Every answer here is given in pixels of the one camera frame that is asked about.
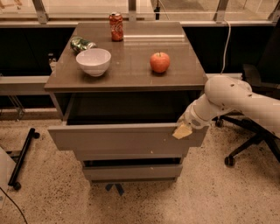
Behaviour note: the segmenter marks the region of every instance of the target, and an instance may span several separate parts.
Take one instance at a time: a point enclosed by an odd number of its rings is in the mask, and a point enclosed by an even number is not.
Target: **soda can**
[[[82,37],[73,37],[71,39],[70,46],[71,46],[72,50],[74,50],[76,53],[80,53],[87,49],[97,47],[94,42],[86,40]]]
[[[109,16],[113,41],[123,40],[123,16],[120,12],[112,12]]]

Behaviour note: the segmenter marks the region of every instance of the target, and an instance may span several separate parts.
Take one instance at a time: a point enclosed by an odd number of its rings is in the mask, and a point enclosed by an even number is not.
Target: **glass window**
[[[212,21],[219,0],[150,0],[159,20]]]
[[[108,18],[113,11],[128,13],[127,0],[43,0],[49,18]]]
[[[0,18],[36,18],[32,0],[0,0]]]
[[[154,8],[151,0],[137,0],[136,1],[137,18],[143,20],[155,20]]]
[[[277,6],[277,0],[229,0],[226,20],[266,20]]]

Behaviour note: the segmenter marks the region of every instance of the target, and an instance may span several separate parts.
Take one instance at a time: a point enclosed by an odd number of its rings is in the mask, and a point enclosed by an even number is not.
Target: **red can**
[[[119,12],[112,12],[109,16],[113,41],[123,40],[123,16]]]

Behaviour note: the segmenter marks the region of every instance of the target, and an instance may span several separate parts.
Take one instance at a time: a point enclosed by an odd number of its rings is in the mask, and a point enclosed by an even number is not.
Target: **chair base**
[[[216,126],[221,127],[223,124],[223,120],[233,123],[239,127],[242,127],[246,130],[250,130],[255,133],[254,136],[252,136],[248,141],[243,143],[241,146],[239,146],[237,149],[232,151],[226,158],[225,158],[225,165],[226,166],[234,166],[235,165],[235,156],[241,153],[242,151],[246,150],[250,145],[252,144],[259,144],[261,141],[264,141],[270,148],[270,150],[273,152],[274,156],[280,163],[280,149],[276,142],[276,140],[279,140],[276,136],[274,136],[272,133],[264,129],[262,126],[257,124],[256,122],[250,120],[250,119],[234,119],[232,117],[228,116],[220,116],[216,119]]]

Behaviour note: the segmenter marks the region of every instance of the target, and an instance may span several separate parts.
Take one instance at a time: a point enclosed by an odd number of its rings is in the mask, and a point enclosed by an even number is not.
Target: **drawer front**
[[[59,150],[76,155],[180,154],[201,146],[207,129],[176,139],[176,123],[55,126],[49,133]]]
[[[118,152],[112,153],[112,154],[94,154],[92,151],[74,151],[74,155],[76,156],[77,160],[79,161],[88,161],[88,160],[110,160],[110,159],[149,159],[149,158],[184,158],[187,155],[187,150],[185,151],[185,154],[136,154],[136,153],[130,153],[130,154],[119,154]]]
[[[160,166],[124,166],[107,168],[83,168],[83,173],[88,180],[137,180],[137,179],[175,179],[180,176],[183,166],[160,165]]]

